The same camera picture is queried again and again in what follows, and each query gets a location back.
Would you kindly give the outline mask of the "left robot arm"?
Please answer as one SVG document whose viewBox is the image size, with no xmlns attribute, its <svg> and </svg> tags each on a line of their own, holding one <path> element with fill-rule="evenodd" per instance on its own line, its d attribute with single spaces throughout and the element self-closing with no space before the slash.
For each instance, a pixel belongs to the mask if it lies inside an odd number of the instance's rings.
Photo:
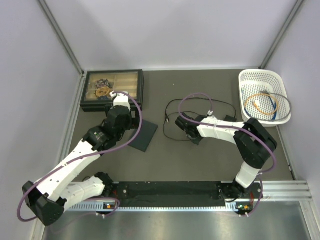
<svg viewBox="0 0 320 240">
<path fill-rule="evenodd" d="M 142 127 L 140 109 L 132 117 L 127 106 L 113 106 L 106 119 L 88 130 L 60 164 L 36 182 L 27 181 L 23 185 L 20 202 L 25 203 L 44 226 L 50 226 L 74 205 L 93 198 L 114 197 L 114 182 L 104 172 L 98 172 L 82 182 L 73 181 L 104 154 L 120 150 L 133 142 Z"/>
</svg>

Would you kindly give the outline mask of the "black network switch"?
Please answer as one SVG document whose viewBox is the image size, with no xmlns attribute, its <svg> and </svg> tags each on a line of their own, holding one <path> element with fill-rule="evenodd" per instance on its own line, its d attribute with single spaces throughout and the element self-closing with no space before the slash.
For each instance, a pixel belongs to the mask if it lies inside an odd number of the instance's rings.
<svg viewBox="0 0 320 240">
<path fill-rule="evenodd" d="M 147 120 L 142 121 L 142 127 L 137 137 L 129 144 L 130 147 L 146 152 L 156 131 L 158 125 Z"/>
</svg>

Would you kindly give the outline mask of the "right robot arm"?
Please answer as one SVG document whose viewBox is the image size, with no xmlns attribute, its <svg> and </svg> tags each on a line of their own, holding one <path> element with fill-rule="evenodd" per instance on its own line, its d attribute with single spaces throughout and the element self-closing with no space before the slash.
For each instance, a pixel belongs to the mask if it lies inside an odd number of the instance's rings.
<svg viewBox="0 0 320 240">
<path fill-rule="evenodd" d="M 251 185 L 262 174 L 266 161 L 275 158 L 274 151 L 278 147 L 276 140 L 254 118 L 246 122 L 230 122 L 221 121 L 210 113 L 192 118 L 180 112 L 175 124 L 196 145 L 204 138 L 212 138 L 237 146 L 243 164 L 233 181 L 232 190 L 239 198 L 245 198 L 251 193 Z M 101 126 L 108 136 L 119 141 L 128 130 L 134 129 L 139 135 L 146 124 L 139 113 L 133 117 L 126 107 L 114 106 L 107 112 Z"/>
</svg>

